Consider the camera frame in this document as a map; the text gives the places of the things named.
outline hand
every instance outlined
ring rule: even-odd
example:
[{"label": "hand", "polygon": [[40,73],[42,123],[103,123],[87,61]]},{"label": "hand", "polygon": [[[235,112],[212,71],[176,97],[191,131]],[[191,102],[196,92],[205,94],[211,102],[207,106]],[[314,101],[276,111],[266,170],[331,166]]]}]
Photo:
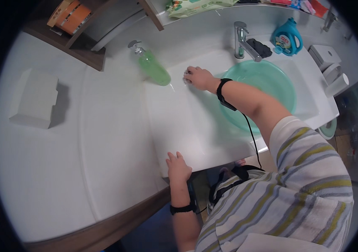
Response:
[{"label": "hand", "polygon": [[168,164],[168,177],[170,184],[182,184],[187,182],[190,178],[192,168],[187,166],[180,152],[176,152],[177,158],[174,154],[168,152],[169,159],[166,159]]},{"label": "hand", "polygon": [[221,80],[214,78],[208,70],[201,69],[200,67],[188,67],[187,72],[189,74],[186,73],[183,77],[190,80],[197,89],[207,90],[214,94],[217,93]]}]

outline black cable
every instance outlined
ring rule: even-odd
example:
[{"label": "black cable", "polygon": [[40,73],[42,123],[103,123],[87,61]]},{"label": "black cable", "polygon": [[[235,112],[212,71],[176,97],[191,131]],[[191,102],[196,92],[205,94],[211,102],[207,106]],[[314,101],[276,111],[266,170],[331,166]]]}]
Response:
[{"label": "black cable", "polygon": [[207,207],[205,207],[204,209],[202,209],[200,212],[198,212],[196,214],[201,214],[201,212],[203,212],[205,209],[207,209]]},{"label": "black cable", "polygon": [[253,136],[253,132],[252,132],[252,127],[250,127],[249,120],[247,119],[247,117],[245,116],[245,114],[243,114],[243,116],[246,118],[247,125],[249,125],[250,134],[252,134],[253,142],[255,143],[256,154],[257,154],[257,161],[259,162],[260,169],[261,169],[261,168],[262,168],[262,164],[260,164],[260,159],[259,159],[259,151],[257,150],[256,140],[254,140],[254,136]]}]

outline white cup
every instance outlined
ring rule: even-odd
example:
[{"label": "white cup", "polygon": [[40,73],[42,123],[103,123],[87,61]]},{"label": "white cup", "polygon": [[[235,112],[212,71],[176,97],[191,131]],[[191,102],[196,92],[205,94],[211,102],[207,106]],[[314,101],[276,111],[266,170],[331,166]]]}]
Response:
[{"label": "white cup", "polygon": [[350,81],[345,73],[336,78],[333,83],[330,83],[328,87],[324,90],[324,93],[327,97],[332,97],[344,89],[348,88]]}]

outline detergent label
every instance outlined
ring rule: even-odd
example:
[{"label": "detergent label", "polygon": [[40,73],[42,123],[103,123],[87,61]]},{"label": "detergent label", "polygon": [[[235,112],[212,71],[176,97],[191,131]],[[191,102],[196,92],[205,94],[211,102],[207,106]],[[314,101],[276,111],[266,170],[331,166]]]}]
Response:
[{"label": "detergent label", "polygon": [[291,48],[291,40],[284,34],[281,34],[280,36],[276,37],[276,45],[279,45],[284,48],[285,52],[291,53],[291,51],[289,50],[289,48]]}]

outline wrist strap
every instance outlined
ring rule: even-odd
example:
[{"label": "wrist strap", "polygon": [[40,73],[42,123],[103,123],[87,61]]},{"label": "wrist strap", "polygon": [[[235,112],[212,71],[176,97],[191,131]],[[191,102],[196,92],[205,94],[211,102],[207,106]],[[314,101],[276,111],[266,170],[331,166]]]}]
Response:
[{"label": "wrist strap", "polygon": [[171,214],[174,215],[175,213],[185,213],[185,212],[190,212],[190,211],[193,211],[193,212],[196,212],[197,210],[197,207],[196,207],[196,204],[194,204],[194,202],[190,202],[189,205],[187,206],[184,206],[184,207],[173,207],[171,205]]},{"label": "wrist strap", "polygon": [[230,103],[228,103],[222,96],[222,86],[225,83],[227,83],[228,81],[232,81],[232,79],[228,79],[228,78],[221,79],[221,83],[217,88],[217,97],[218,97],[218,100],[220,100],[222,105],[224,105],[225,107],[227,107],[229,109],[232,109],[233,111],[236,111],[237,109],[235,107],[233,107]]}]

